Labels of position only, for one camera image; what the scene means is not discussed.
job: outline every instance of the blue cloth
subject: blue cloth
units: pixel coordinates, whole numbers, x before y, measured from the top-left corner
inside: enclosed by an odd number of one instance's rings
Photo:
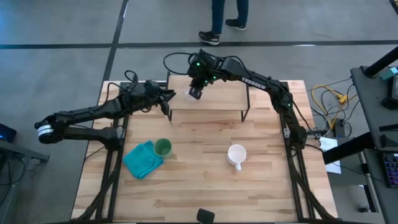
[[[153,170],[163,164],[163,159],[154,152],[154,143],[147,141],[138,144],[129,154],[124,156],[123,162],[137,179],[143,179]]]
[[[223,30],[224,5],[225,0],[212,0],[211,2],[213,18],[213,26],[211,27],[211,31],[214,34],[221,34],[221,31]],[[249,0],[236,0],[236,5],[238,7],[238,25],[246,25],[249,14]]]

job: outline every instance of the concrete floor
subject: concrete floor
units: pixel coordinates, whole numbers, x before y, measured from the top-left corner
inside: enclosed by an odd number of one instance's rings
[[[0,45],[110,44],[122,2],[0,1]],[[210,0],[130,0],[119,42],[198,42],[197,32],[210,27],[210,4]],[[235,2],[227,1],[225,17],[234,17],[235,13]],[[248,30],[236,32],[224,28],[222,40],[397,40],[398,30],[392,29],[397,22],[397,14],[387,0],[251,0]],[[305,80],[309,89],[316,84],[348,78],[350,68],[369,65],[394,47],[330,42],[330,46],[318,47],[202,48],[219,56],[238,55],[247,67],[265,76],[279,80]],[[109,79],[124,80],[123,72],[132,69],[140,80],[165,80],[164,55],[176,51],[197,52],[198,49],[117,49]],[[108,56],[109,49],[106,48],[0,50],[0,95],[3,96],[0,123],[19,132],[18,145],[51,154],[47,167],[40,168],[33,179],[23,179],[13,223],[51,223],[70,218],[87,142],[63,141],[43,145],[37,140],[33,124],[56,111],[95,105]],[[180,71],[188,67],[185,58],[171,58],[169,64]],[[349,80],[333,85],[333,88],[346,92],[351,84]],[[335,99],[329,95],[325,102],[336,105]],[[352,136],[368,131],[360,104],[353,114],[350,119]],[[315,122],[322,126],[323,119],[315,116]],[[339,217],[379,223],[379,217],[373,219],[357,213],[350,206],[352,203],[347,202],[345,195],[348,190],[342,190],[337,182],[331,182],[331,186]]]

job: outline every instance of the mug handle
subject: mug handle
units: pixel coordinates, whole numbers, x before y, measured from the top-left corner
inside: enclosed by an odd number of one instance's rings
[[[235,165],[235,168],[236,168],[236,171],[242,171],[242,166],[241,166],[241,164],[239,163],[239,164],[236,164]]]

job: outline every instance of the person's leg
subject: person's leg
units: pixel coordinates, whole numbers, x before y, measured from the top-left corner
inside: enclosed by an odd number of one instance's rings
[[[211,45],[218,45],[220,43],[220,34],[223,30],[224,4],[225,0],[211,1],[213,25],[211,27],[211,31],[199,32],[200,41]]]
[[[236,5],[238,7],[238,18],[227,19],[225,24],[237,30],[246,30],[249,14],[249,0],[236,0]]]
[[[211,27],[211,31],[216,35],[220,35],[223,31],[224,5],[225,5],[225,0],[211,1],[211,14],[213,18],[213,25]]]

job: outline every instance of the sneaker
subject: sneaker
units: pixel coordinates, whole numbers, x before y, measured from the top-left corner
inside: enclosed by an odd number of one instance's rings
[[[212,31],[199,32],[199,40],[203,43],[217,46],[220,43],[220,35],[215,35]]]
[[[225,24],[229,26],[230,28],[234,28],[240,31],[246,30],[246,24],[243,26],[238,26],[238,20],[237,19],[227,19],[225,20]]]

